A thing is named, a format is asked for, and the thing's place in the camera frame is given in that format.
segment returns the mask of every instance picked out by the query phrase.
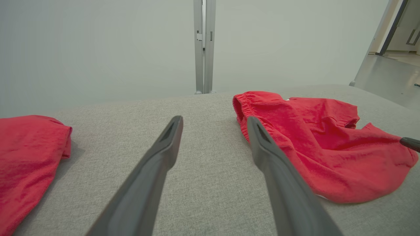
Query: folded red cloth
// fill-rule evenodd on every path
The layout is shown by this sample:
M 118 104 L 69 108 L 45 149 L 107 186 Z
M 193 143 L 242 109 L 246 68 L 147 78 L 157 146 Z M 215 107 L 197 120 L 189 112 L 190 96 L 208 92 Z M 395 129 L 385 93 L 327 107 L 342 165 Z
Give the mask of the folded red cloth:
M 0 119 L 0 235 L 12 235 L 70 157 L 71 130 L 39 115 Z
M 355 129 L 357 107 L 323 98 L 246 92 L 233 99 L 249 141 L 247 118 L 257 117 L 311 189 L 339 203 L 366 202 L 397 189 L 418 161 L 415 151 L 371 123 Z

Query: floor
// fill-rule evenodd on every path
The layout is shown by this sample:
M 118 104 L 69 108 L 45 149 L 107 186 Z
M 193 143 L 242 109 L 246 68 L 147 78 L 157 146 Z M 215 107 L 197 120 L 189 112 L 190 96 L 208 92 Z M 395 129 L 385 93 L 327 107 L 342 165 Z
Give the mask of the floor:
M 384 56 L 395 59 L 397 61 L 408 63 L 413 66 L 420 66 L 420 55 L 417 55 L 415 53 L 392 52 L 392 53 L 385 53 Z
M 420 87 L 414 86 L 420 84 L 420 64 L 412 65 L 416 59 L 405 59 L 410 61 L 408 64 L 400 59 L 368 55 L 356 76 L 355 87 L 420 111 Z

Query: white wall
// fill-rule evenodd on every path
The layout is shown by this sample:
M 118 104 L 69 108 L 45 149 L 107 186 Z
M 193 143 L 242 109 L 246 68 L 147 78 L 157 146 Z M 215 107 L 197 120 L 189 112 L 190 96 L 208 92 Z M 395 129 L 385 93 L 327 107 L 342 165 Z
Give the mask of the white wall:
M 194 94 L 191 0 L 0 1 L 0 117 Z
M 349 84 L 388 0 L 217 1 L 213 89 Z

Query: gray upholstered surface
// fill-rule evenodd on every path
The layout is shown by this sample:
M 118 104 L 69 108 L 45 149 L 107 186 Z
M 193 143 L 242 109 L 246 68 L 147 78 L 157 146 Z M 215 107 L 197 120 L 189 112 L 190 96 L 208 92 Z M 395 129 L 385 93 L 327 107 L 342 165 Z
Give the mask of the gray upholstered surface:
M 327 97 L 359 107 L 387 132 L 420 139 L 419 114 L 360 89 L 324 85 L 279 89 L 286 97 Z M 72 155 L 15 235 L 84 235 L 174 115 L 184 116 L 175 166 L 167 175 L 154 235 L 273 235 L 262 173 L 236 122 L 233 94 L 89 106 L 53 114 L 73 127 Z M 415 166 L 394 193 L 372 202 L 321 200 L 347 236 L 418 235 L 420 175 Z

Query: door frame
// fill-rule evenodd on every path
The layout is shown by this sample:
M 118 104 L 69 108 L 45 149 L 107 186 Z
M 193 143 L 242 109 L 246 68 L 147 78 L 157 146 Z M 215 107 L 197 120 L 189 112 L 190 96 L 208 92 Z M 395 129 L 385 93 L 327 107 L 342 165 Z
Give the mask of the door frame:
M 386 37 L 386 40 L 385 40 L 385 42 L 382 45 L 381 51 L 380 52 L 376 52 L 375 55 L 383 56 L 385 54 L 386 50 L 388 49 L 389 43 L 391 42 L 392 37 L 395 34 L 396 27 L 397 27 L 397 25 L 398 25 L 398 23 L 399 23 L 399 21 L 400 21 L 400 19 L 402 17 L 402 14 L 403 14 L 403 12 L 405 10 L 405 7 L 407 6 L 407 3 L 408 3 L 408 0 L 403 0 L 402 1 L 401 7 L 399 8 L 398 13 L 397 13 L 397 15 L 395 17 L 395 20 L 394 20 L 394 22 L 393 22 L 393 24 L 391 26 L 391 29 L 389 30 L 388 36 Z

